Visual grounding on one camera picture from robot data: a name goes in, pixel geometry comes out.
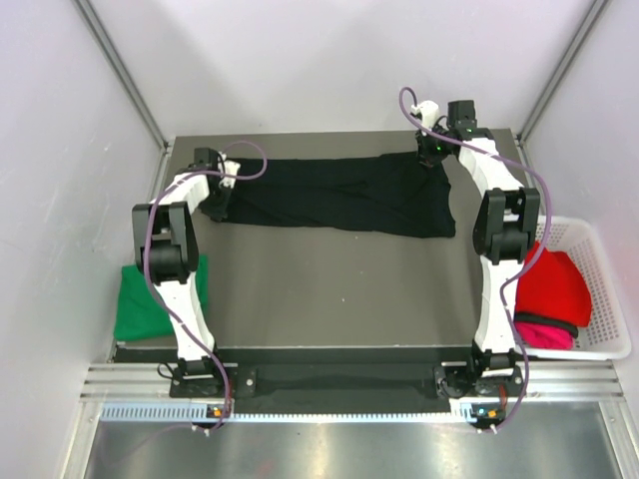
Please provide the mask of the black t-shirt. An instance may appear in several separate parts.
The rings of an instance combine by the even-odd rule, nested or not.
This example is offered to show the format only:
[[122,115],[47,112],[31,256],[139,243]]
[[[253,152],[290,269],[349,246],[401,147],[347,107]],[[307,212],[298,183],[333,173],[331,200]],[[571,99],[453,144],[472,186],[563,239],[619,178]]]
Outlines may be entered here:
[[450,182],[441,165],[424,166],[413,151],[370,158],[278,159],[251,181],[236,183],[212,221],[277,228],[334,228],[433,239],[454,237]]

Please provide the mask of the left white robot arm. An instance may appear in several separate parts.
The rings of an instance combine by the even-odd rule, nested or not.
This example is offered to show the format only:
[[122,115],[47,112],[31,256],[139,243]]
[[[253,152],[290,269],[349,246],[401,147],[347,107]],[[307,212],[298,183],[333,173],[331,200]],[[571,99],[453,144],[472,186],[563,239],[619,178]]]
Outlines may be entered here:
[[172,397],[230,397],[230,379],[198,296],[200,252],[192,215],[207,199],[226,206],[239,168],[213,149],[197,148],[194,161],[163,192],[132,209],[136,266],[177,340],[176,367],[169,370]]

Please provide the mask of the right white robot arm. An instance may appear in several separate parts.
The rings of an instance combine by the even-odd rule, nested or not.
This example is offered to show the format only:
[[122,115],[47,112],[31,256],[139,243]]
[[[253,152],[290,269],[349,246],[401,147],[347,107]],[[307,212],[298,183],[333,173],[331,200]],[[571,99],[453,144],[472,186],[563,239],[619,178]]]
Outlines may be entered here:
[[521,340],[512,305],[517,277],[535,244],[540,194],[500,160],[492,133],[477,125],[473,102],[452,102],[442,117],[436,103],[424,101],[411,106],[408,116],[418,123],[422,162],[431,167],[455,157],[481,195],[471,235],[482,270],[479,325],[467,362],[436,367],[436,386],[441,395],[454,399],[504,393],[523,380],[516,364]]

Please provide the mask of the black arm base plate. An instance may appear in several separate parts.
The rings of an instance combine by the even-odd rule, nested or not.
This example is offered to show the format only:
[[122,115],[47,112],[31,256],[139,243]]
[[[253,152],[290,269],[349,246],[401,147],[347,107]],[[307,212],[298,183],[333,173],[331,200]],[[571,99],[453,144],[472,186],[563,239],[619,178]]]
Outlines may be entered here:
[[426,398],[515,397],[524,378],[516,353],[473,347],[224,348],[215,359],[158,366],[174,397],[257,398],[284,391],[401,391]]

